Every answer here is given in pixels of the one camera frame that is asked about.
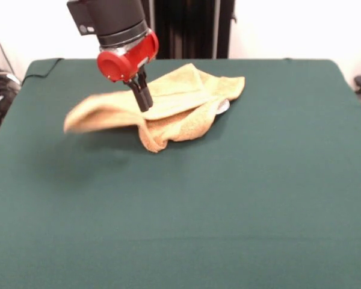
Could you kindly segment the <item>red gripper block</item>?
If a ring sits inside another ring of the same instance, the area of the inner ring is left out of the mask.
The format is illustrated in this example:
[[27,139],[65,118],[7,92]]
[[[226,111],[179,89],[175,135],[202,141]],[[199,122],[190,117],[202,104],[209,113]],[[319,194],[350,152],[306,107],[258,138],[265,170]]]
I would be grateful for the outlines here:
[[[101,48],[97,56],[97,66],[102,75],[112,82],[126,81],[133,91],[140,111],[153,106],[153,99],[147,85],[145,64],[156,57],[159,41],[152,30],[142,38],[117,48]],[[138,74],[138,84],[132,78]]]

